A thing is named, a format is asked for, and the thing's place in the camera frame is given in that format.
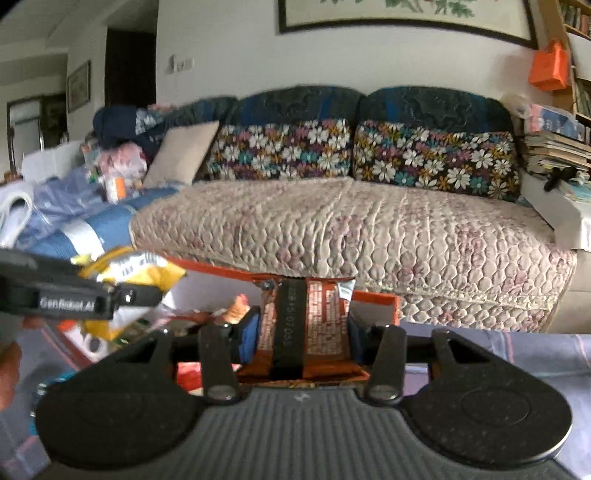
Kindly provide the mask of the white cloth on sofa arm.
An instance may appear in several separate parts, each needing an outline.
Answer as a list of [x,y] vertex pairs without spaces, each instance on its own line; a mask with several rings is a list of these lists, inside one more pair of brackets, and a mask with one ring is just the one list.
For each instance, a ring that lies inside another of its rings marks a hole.
[[559,188],[544,190],[545,182],[522,173],[522,196],[552,227],[556,243],[564,249],[590,252],[590,204],[573,201]]

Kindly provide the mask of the person's left hand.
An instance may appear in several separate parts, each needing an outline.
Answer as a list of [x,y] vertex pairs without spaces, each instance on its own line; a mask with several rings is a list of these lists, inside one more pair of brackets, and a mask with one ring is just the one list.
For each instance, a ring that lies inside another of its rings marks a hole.
[[16,341],[13,341],[1,354],[0,409],[2,411],[11,405],[15,397],[21,357],[22,350]]

